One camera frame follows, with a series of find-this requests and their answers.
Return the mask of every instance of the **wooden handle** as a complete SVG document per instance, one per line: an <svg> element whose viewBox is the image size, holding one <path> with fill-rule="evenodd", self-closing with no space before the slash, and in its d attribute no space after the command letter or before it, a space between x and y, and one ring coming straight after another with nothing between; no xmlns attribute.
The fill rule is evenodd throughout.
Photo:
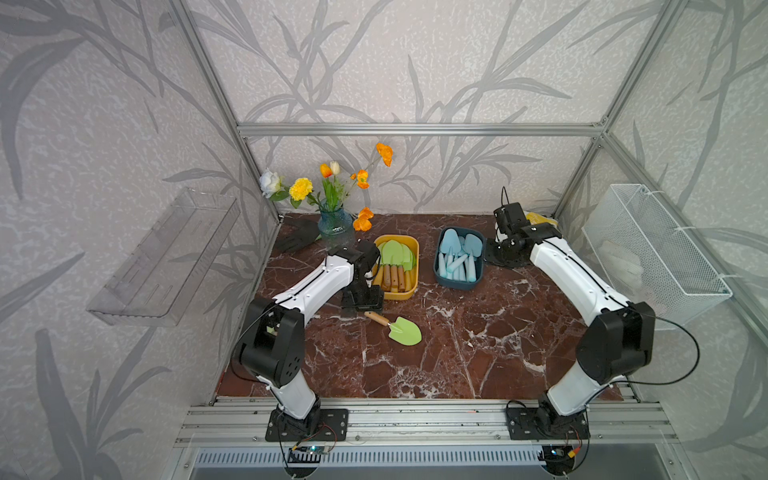
<svg viewBox="0 0 768 480"><path fill-rule="evenodd" d="M411 281L411 271L404 272L403 275L406 278L406 292L410 292L411 288L413 288L413 282Z"/></svg>
<svg viewBox="0 0 768 480"><path fill-rule="evenodd" d="M389 326L389 320L386 317L379 315L376 312L365 312L363 315L367 316L376 323L381 323L384 326Z"/></svg>
<svg viewBox="0 0 768 480"><path fill-rule="evenodd" d="M392 265L392 272L389 274L392 277L392 291L396 292L398 290L397 286L399 285L399 282L397 280L397 266Z"/></svg>
<svg viewBox="0 0 768 480"><path fill-rule="evenodd" d="M389 286L392 285L392 279L389 277L389 265L382 265L382 270L384 270L384 283L382 283L382 286L384 290L389 290Z"/></svg>
<svg viewBox="0 0 768 480"><path fill-rule="evenodd" d="M410 289L406 289L406 271L402 268L402 265L397 267L397 283L400 285L400 290L407 292Z"/></svg>
<svg viewBox="0 0 768 480"><path fill-rule="evenodd" d="M373 279L373 285L381 285L382 280L384 280L384 270L386 270L384 267L377 268L378 271L376 271L376 278Z"/></svg>

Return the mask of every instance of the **black glove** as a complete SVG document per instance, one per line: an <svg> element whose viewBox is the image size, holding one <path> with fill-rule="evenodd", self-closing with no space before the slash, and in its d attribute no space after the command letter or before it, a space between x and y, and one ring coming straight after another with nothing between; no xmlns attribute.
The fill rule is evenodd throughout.
<svg viewBox="0 0 768 480"><path fill-rule="evenodd" d="M283 253L298 252L304 247L315 243L315 240L319 238L320 230L317 228L317 222L285 217L283 218L283 223L296 228L292 234L277 242L277 249Z"/></svg>

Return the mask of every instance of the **yellow plastic bin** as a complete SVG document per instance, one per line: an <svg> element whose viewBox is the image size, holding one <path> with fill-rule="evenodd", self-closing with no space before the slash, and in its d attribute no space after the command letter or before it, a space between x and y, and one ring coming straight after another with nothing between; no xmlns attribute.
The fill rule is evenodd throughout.
<svg viewBox="0 0 768 480"><path fill-rule="evenodd" d="M415 278L413 279L413 287L407 292L384 292L384 300L407 300L413 296L416 291L416 287L419 285L419 241L408 235L382 235L375 240L375 244L378 247L382 243L389 242L390 240L397 240L413 252L413 256L416 258L416 264L413 266L415 271ZM378 266L374 267L373 273L376 274Z"/></svg>

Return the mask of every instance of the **white rose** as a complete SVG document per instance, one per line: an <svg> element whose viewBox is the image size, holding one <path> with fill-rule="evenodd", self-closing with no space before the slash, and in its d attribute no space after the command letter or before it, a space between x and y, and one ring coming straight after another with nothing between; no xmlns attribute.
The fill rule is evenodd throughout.
<svg viewBox="0 0 768 480"><path fill-rule="evenodd" d="M259 179L259 186L261 187L261 191L264 193L264 196L269 198L272 197L280 188L282 188L282 182L280 181L280 176L278 174L274 174L267 170L264 172L264 174Z"/></svg>

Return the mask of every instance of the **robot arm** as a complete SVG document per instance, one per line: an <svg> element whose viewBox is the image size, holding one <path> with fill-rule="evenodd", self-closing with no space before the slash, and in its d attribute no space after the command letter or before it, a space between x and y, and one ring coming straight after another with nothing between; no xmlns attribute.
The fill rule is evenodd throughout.
<svg viewBox="0 0 768 480"><path fill-rule="evenodd" d="M286 414L284 431L309 436L316 431L320 400L301 373L304 327L331 296L342 290L343 310L381 312L384 292L368 287L365 274L379 261L374 243L337 248L296 285L272 299L248 306L233 361L266 383Z"/></svg>
<svg viewBox="0 0 768 480"><path fill-rule="evenodd" d="M633 304L602 280L549 223L531 225L520 204L494 215L498 232L485 259L500 266L533 263L565 293L588 329L576 348L577 362L539 402L536 422L545 433L568 429L587 403L607 385L650 362L654 311Z"/></svg>

